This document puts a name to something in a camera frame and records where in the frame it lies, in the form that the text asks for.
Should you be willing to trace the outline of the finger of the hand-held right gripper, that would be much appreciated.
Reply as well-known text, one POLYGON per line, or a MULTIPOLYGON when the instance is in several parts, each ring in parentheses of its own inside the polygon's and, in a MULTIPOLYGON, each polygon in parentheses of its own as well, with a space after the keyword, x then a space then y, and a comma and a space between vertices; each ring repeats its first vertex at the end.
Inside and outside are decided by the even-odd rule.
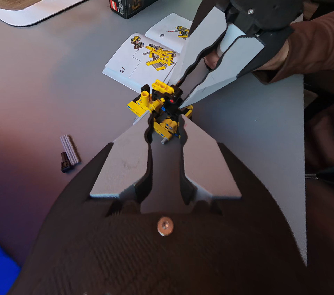
POLYGON ((213 7, 207 16, 200 22, 192 34, 186 39, 178 61, 173 68, 169 85, 176 85, 196 67, 200 56, 224 34, 227 28, 225 13, 213 7))
POLYGON ((234 24, 229 24, 225 36, 217 51, 222 54, 220 64, 208 73, 187 96, 181 108, 193 105, 227 84, 236 80, 236 76, 265 47, 257 37, 248 37, 234 24))

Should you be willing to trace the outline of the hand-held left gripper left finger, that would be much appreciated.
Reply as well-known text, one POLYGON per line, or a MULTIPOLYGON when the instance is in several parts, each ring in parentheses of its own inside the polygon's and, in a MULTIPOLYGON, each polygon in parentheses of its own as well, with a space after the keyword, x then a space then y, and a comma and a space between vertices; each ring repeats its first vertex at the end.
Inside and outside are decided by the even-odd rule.
POLYGON ((153 185, 151 113, 144 113, 113 142, 90 191, 91 198, 116 198, 141 203, 153 185))

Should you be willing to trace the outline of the lego instruction booklet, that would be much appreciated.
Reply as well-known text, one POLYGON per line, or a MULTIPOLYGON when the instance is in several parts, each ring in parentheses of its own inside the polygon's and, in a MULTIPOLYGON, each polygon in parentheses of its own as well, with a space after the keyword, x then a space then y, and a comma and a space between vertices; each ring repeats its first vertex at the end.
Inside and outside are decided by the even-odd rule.
POLYGON ((103 74, 137 93, 156 80, 168 84, 192 21, 171 13, 142 35, 134 33, 105 65, 103 74))

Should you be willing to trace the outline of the person's right hand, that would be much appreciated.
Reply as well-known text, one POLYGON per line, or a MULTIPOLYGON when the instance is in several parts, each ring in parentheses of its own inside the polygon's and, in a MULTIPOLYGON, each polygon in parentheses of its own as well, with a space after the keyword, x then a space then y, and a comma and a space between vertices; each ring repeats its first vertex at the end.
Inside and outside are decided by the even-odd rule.
MULTIPOLYGON (((284 64, 288 56, 288 53, 289 53, 289 41, 286 40, 282 48, 272 59, 263 64, 261 67, 253 70, 253 72, 278 70, 284 64)), ((204 57, 204 62, 209 69, 214 69, 217 65, 218 60, 219 56, 216 50, 213 50, 210 54, 204 57)))

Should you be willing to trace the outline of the grey ribbed lego piece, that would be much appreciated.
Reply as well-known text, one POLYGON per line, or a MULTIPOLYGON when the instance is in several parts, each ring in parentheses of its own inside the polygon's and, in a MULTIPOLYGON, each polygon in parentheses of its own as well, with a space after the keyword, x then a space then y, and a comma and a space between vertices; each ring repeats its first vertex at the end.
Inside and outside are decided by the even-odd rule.
POLYGON ((81 163, 81 158, 79 156, 79 153, 77 151, 77 148, 74 144, 72 137, 66 134, 61 136, 60 140, 71 165, 74 166, 81 163))

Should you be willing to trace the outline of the blue plastic bin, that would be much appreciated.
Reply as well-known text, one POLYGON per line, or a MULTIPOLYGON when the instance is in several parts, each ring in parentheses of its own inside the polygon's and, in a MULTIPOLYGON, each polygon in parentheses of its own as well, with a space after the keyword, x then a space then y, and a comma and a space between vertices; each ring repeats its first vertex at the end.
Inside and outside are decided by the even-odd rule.
POLYGON ((0 294, 6 295, 15 280, 21 267, 0 248, 0 294))

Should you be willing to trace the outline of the yellow black lego model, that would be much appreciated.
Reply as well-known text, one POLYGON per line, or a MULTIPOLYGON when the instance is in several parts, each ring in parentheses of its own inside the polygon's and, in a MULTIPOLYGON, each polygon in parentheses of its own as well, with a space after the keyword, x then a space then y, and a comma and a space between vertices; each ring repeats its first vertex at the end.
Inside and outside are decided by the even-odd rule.
POLYGON ((150 87, 145 84, 140 89, 140 95, 127 104, 127 108, 136 114, 135 122, 150 112, 153 115, 153 129, 162 138, 161 143, 166 144, 173 136, 180 139, 179 115, 192 119, 193 106, 180 109, 183 102, 183 91, 175 86, 169 86, 156 80, 150 87))

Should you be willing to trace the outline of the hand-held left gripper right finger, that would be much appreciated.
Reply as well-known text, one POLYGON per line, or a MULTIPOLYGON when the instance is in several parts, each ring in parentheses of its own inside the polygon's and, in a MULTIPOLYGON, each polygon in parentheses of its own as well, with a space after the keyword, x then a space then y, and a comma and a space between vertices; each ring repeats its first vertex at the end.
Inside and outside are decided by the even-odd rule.
POLYGON ((217 141, 183 114, 179 116, 179 132, 180 192, 184 203, 240 199, 241 192, 217 141))

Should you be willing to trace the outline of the black lego connector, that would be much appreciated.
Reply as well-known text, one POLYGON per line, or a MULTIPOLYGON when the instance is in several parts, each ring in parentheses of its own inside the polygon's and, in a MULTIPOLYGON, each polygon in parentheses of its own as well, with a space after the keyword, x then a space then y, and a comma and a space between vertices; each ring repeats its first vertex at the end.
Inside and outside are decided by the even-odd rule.
POLYGON ((64 151, 61 153, 61 159, 62 159, 62 162, 61 162, 61 172, 62 173, 67 173, 69 172, 70 170, 72 170, 72 164, 67 156, 67 153, 64 151))

